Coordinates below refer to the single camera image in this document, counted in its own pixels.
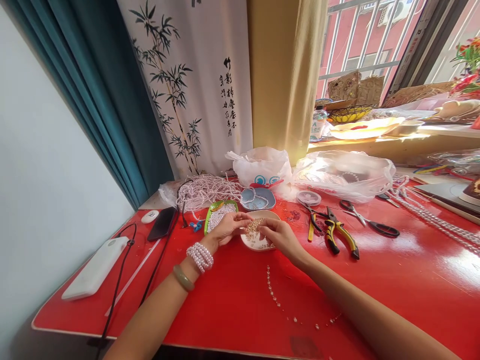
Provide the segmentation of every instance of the computer mouse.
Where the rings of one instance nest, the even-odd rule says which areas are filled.
[[[157,218],[158,215],[159,215],[158,210],[149,211],[145,215],[143,215],[143,217],[141,218],[141,222],[143,224],[150,224],[153,220]]]

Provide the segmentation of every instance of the beige curtain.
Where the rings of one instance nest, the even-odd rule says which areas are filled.
[[[253,146],[307,153],[327,0],[247,0]]]

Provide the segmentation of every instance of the black phone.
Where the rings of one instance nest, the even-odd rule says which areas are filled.
[[[174,225],[174,218],[176,214],[177,209],[175,207],[168,207],[160,211],[146,239],[148,241],[157,241],[158,239],[170,234]]]

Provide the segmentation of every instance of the white power bank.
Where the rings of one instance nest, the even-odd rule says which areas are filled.
[[[95,294],[128,241],[126,236],[105,241],[62,294],[62,300],[76,300]]]

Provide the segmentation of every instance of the yellow-handled pliers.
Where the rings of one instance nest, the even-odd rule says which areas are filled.
[[[350,233],[344,229],[344,224],[337,220],[337,217],[334,215],[334,213],[330,210],[328,206],[326,207],[326,212],[326,214],[321,212],[317,212],[317,214],[326,218],[325,224],[328,226],[328,229],[326,230],[326,242],[333,254],[336,255],[340,252],[339,247],[335,243],[334,239],[334,230],[337,229],[338,232],[342,234],[347,241],[348,246],[350,247],[351,257],[359,260],[359,248],[352,235],[350,235]]]

